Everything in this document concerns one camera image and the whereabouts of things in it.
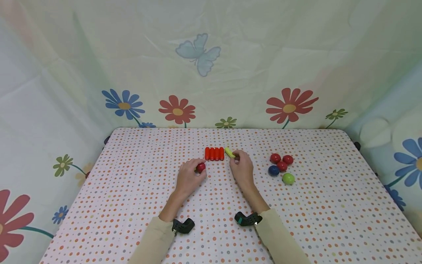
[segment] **yellow block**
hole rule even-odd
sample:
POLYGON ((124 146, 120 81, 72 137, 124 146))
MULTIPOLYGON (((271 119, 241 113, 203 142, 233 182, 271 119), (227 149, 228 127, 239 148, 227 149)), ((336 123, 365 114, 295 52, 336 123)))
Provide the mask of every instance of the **yellow block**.
POLYGON ((232 151, 228 147, 225 147, 224 151, 227 153, 227 155, 229 155, 230 158, 236 157, 236 156, 233 155, 232 151))

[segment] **black wrist sensor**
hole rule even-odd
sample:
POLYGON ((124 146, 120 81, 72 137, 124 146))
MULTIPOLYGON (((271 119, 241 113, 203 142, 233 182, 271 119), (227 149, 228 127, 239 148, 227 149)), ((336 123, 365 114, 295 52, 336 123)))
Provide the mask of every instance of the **black wrist sensor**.
POLYGON ((174 219, 173 220, 173 233, 176 234, 176 232, 182 233, 182 234, 188 234, 193 227, 195 226, 195 222, 188 218, 184 223, 179 222, 179 220, 174 219))
POLYGON ((255 212, 248 217, 246 217, 242 212, 238 212, 235 215, 235 220, 241 226, 253 226, 261 222, 262 217, 255 212))

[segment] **beige sleeve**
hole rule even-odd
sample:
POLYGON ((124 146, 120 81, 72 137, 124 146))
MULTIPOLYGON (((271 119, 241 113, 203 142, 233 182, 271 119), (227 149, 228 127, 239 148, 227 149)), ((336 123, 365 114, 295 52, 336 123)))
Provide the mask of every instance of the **beige sleeve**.
POLYGON ((174 239, 173 222, 153 217, 128 264, 160 264, 174 239))
POLYGON ((275 264, 310 264, 274 209, 262 212, 255 226, 261 241, 270 251, 275 264))

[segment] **curtain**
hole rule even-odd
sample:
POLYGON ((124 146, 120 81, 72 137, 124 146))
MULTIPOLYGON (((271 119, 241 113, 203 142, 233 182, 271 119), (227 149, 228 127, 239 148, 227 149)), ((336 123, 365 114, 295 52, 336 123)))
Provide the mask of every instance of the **curtain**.
POLYGON ((422 63, 346 128, 422 237, 422 63))
POLYGON ((0 262, 39 261, 117 127, 353 126, 419 62, 421 8, 0 0, 0 262))

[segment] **green flower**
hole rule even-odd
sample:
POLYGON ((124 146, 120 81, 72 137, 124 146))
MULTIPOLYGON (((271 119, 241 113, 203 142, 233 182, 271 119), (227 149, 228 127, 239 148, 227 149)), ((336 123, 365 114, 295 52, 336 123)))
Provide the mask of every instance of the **green flower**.
POLYGON ((224 119, 220 119, 221 123, 216 123, 215 126, 217 128, 233 128, 236 124, 237 119, 233 119, 232 117, 228 117, 227 121, 224 119))
POLYGON ((73 158, 69 157, 69 155, 66 154, 63 158, 58 157, 56 160, 59 162, 59 164, 55 164, 53 166, 53 169, 57 169, 54 176, 61 177, 65 174, 65 170, 68 171, 70 169, 69 165, 73 164, 73 158))
POLYGON ((343 108, 340 109, 338 112, 337 110, 334 110, 331 114, 327 114, 327 116, 325 117, 325 119, 330 119, 330 120, 337 120, 339 118, 342 118, 345 114, 347 114, 348 112, 346 112, 343 108))

